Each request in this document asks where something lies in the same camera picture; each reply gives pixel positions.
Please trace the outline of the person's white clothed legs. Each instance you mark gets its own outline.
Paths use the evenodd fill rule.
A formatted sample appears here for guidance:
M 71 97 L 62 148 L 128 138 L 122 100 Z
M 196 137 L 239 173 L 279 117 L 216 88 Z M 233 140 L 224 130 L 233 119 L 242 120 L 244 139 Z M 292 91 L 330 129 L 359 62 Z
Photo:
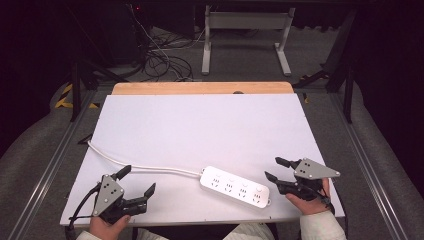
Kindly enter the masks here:
M 152 227 L 138 229 L 134 240 L 276 240 L 267 224 Z

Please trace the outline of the person's left hand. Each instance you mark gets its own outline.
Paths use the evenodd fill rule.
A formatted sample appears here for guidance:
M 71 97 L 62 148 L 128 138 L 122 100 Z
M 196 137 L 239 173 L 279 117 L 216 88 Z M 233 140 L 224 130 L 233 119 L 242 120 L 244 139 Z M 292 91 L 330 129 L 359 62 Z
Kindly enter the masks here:
M 118 240 L 120 233 L 127 227 L 131 217 L 125 215 L 116 223 L 110 225 L 100 217 L 93 217 L 90 220 L 89 232 L 101 240 Z

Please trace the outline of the dark cabinet with red light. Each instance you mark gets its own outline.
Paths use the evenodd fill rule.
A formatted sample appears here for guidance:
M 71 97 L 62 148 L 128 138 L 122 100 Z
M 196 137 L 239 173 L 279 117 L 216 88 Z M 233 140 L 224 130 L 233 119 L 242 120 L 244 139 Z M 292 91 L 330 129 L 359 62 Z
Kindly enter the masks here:
M 111 3 L 101 11 L 112 56 L 122 63 L 146 62 L 153 27 L 193 39 L 195 6 L 185 3 Z

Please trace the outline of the aluminium floor rail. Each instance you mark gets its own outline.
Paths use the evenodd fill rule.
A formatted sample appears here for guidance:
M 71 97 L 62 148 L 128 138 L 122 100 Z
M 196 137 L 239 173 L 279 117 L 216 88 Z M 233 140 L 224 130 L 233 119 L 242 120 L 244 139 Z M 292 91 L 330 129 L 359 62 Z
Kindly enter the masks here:
M 353 152 L 356 156 L 356 161 L 364 175 L 364 178 L 368 184 L 368 187 L 370 188 L 371 194 L 376 202 L 376 205 L 383 217 L 392 239 L 409 240 L 397 214 L 395 213 L 393 205 L 389 200 L 386 190 L 382 186 L 380 179 L 376 175 L 376 172 L 371 165 L 368 155 L 366 154 L 353 125 L 347 121 L 347 118 L 344 115 L 341 100 L 336 94 L 332 93 L 329 94 L 329 98 L 341 119 L 351 144 L 353 145 Z
M 75 119 L 71 110 L 51 111 L 7 151 L 5 159 L 9 165 L 2 174 L 6 187 L 1 191 L 5 192 L 2 202 L 9 206 L 6 222 L 10 229 L 2 240 L 24 239 L 95 95 L 94 90 L 84 93 Z

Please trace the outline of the white board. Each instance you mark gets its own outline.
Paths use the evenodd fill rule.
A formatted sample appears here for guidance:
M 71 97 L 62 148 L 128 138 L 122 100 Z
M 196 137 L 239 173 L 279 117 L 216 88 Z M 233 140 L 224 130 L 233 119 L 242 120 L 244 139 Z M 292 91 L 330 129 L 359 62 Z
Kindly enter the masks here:
M 75 212 L 81 215 L 76 226 L 87 224 L 94 204 L 88 191 L 122 165 L 133 167 L 120 182 L 126 198 L 156 184 L 146 213 L 133 225 L 288 221 L 300 213 L 264 171 L 290 181 L 292 170 L 276 157 L 325 161 L 295 94 L 110 95 L 91 142 L 63 225 Z M 207 166 L 267 186 L 271 204 L 251 207 L 202 188 L 198 175 Z

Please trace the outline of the white metal table frame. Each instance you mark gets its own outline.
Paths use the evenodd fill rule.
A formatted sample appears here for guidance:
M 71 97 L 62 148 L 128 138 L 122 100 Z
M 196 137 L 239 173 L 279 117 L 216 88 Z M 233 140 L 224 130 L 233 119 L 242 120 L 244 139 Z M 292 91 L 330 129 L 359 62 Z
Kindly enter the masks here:
M 211 6 L 205 7 L 204 47 L 201 73 L 208 75 L 211 62 L 211 29 L 258 29 L 281 30 L 279 42 L 274 44 L 281 69 L 285 76 L 292 74 L 287 57 L 285 45 L 295 16 L 295 8 L 290 8 L 284 13 L 259 13 L 259 12 L 219 12 L 212 11 Z

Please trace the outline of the white power strip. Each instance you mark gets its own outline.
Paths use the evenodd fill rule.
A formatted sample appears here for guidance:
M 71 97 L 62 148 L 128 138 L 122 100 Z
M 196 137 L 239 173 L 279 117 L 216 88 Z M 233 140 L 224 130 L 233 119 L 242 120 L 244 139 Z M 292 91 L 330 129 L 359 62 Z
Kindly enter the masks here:
M 271 204 L 267 186 L 212 166 L 203 169 L 200 185 L 206 190 L 256 208 L 264 209 Z

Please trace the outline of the wooden table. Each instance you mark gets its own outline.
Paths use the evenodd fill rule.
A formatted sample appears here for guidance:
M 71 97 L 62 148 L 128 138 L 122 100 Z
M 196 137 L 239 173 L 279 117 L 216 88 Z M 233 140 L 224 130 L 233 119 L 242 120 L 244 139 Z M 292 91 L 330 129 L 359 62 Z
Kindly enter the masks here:
M 291 94 L 288 82 L 135 82 L 118 83 L 113 95 Z

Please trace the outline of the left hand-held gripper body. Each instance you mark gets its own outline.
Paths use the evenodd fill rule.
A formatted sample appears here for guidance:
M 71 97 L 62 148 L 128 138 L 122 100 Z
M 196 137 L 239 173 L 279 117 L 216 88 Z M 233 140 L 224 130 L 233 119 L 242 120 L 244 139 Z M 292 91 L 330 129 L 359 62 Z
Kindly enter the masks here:
M 115 224 L 125 215 L 135 216 L 147 211 L 147 197 L 126 200 L 124 193 L 125 190 L 111 175 L 104 175 L 92 215 L 109 224 Z

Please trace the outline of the black metal stand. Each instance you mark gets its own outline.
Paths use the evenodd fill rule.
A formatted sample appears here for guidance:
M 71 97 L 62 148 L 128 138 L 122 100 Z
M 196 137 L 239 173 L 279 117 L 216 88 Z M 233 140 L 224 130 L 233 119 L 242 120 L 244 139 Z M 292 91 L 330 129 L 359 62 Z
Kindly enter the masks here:
M 350 10 L 345 17 L 327 60 L 322 65 L 322 69 L 311 76 L 303 76 L 298 83 L 293 85 L 295 89 L 301 89 L 325 76 L 328 77 L 325 89 L 329 93 L 335 93 L 342 85 L 345 85 L 343 115 L 348 123 L 352 122 L 351 105 L 354 80 L 352 77 L 353 70 L 349 62 L 349 56 L 346 54 L 346 45 L 355 21 L 356 13 L 356 10 Z
M 106 78 L 117 83 L 125 82 L 124 78 L 91 61 L 85 59 L 74 61 L 71 65 L 71 84 L 73 97 L 71 122 L 74 122 L 82 111 L 81 84 L 84 84 L 88 90 L 95 90 L 98 86 L 98 83 L 95 81 L 93 74 L 94 71 L 100 72 Z

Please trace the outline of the yellow black hazard tape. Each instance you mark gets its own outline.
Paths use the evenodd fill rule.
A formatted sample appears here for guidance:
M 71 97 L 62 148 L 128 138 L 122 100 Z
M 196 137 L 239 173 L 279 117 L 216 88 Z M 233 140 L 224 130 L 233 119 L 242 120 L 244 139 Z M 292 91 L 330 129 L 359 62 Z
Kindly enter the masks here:
M 56 108 L 72 108 L 73 103 L 67 101 L 67 97 L 70 94 L 72 90 L 73 84 L 68 83 L 66 87 L 63 89 L 61 96 L 59 97 L 58 101 L 55 104 Z

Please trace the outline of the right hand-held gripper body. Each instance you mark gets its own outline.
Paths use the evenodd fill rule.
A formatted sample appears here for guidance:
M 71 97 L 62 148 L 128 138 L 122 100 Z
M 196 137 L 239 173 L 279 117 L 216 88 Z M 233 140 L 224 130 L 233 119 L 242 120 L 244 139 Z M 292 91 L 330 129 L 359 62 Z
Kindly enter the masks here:
M 330 202 L 327 195 L 321 194 L 323 190 L 322 179 L 340 177 L 341 173 L 329 168 L 309 158 L 299 159 L 298 167 L 293 169 L 295 182 L 282 181 L 281 186 L 277 186 L 282 195 L 288 193 L 297 196 L 300 199 L 311 201 L 319 198 L 322 202 Z

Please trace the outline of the person's right hand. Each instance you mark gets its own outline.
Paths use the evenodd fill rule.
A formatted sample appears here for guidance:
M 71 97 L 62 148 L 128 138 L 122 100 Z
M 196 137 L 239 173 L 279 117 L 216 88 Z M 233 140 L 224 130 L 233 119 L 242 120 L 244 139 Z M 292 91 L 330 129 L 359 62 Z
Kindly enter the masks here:
M 325 194 L 328 197 L 330 197 L 330 186 L 329 186 L 329 179 L 324 178 L 322 179 L 322 185 L 323 190 L 321 190 L 321 194 Z M 318 214 L 326 211 L 330 211 L 330 207 L 328 207 L 326 204 L 322 203 L 319 198 L 316 198 L 311 201 L 306 201 L 303 199 L 298 198 L 297 196 L 293 194 L 286 194 L 286 199 L 291 202 L 303 215 L 313 215 Z

